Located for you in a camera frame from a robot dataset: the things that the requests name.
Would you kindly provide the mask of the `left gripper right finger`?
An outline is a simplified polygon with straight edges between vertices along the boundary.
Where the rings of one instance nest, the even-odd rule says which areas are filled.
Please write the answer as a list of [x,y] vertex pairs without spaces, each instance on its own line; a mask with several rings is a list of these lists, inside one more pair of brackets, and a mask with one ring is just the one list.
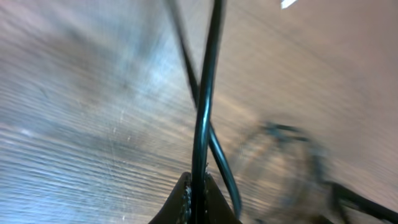
[[241,224],[210,174],[205,176],[205,223]]

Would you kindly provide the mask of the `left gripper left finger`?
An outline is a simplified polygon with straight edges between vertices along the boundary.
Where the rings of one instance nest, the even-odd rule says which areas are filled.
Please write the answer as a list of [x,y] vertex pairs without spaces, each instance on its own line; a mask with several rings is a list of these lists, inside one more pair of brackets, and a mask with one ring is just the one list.
[[166,202],[149,224],[185,224],[190,220],[191,174],[184,172]]

